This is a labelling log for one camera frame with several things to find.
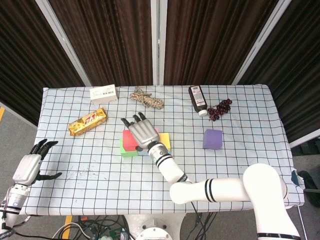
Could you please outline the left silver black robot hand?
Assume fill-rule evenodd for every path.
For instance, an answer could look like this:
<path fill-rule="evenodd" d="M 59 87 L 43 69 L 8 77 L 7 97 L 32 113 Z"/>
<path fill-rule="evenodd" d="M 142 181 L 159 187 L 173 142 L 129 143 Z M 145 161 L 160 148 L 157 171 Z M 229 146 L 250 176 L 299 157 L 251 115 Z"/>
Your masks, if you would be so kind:
<path fill-rule="evenodd" d="M 58 141 L 47 141 L 43 139 L 35 144 L 30 153 L 23 156 L 15 170 L 12 180 L 15 184 L 31 186 L 36 181 L 54 180 L 62 175 L 58 172 L 54 175 L 41 175 L 40 167 L 50 148 L 56 145 Z"/>

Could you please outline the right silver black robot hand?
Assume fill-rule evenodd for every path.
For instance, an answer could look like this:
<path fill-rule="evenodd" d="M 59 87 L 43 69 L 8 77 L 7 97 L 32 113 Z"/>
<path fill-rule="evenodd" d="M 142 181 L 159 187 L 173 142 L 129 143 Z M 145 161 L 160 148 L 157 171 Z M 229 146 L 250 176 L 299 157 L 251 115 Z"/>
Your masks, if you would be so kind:
<path fill-rule="evenodd" d="M 142 112 L 134 114 L 133 118 L 135 122 L 129 122 L 126 118 L 121 118 L 121 121 L 131 132 L 141 149 L 149 150 L 153 145 L 160 142 L 159 133 Z"/>

